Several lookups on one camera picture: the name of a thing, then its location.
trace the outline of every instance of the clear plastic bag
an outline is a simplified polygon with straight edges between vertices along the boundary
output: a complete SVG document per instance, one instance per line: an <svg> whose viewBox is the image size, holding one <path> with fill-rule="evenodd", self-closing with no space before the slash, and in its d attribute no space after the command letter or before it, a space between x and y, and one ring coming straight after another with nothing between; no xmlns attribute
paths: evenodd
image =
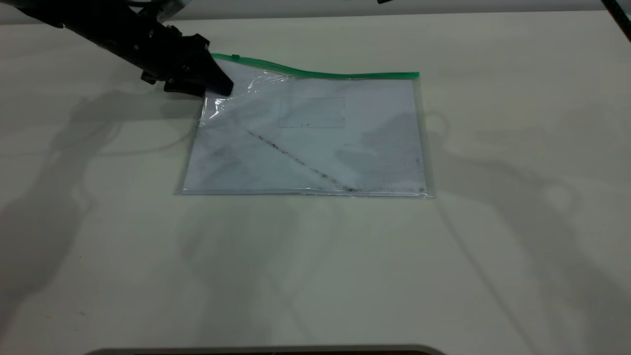
<svg viewBox="0 0 631 355"><path fill-rule="evenodd" d="M235 86L229 97L206 93L182 193L430 196L418 73L213 56Z"/></svg>

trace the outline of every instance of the white table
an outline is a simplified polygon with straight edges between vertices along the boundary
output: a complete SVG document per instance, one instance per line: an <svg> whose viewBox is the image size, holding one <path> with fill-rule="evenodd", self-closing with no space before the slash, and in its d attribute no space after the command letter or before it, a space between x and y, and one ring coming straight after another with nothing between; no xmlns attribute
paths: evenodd
<svg viewBox="0 0 631 355"><path fill-rule="evenodd" d="M70 31L0 27L0 354L631 352L631 45L608 13L177 26L419 71L437 198L178 196L199 100Z"/></svg>

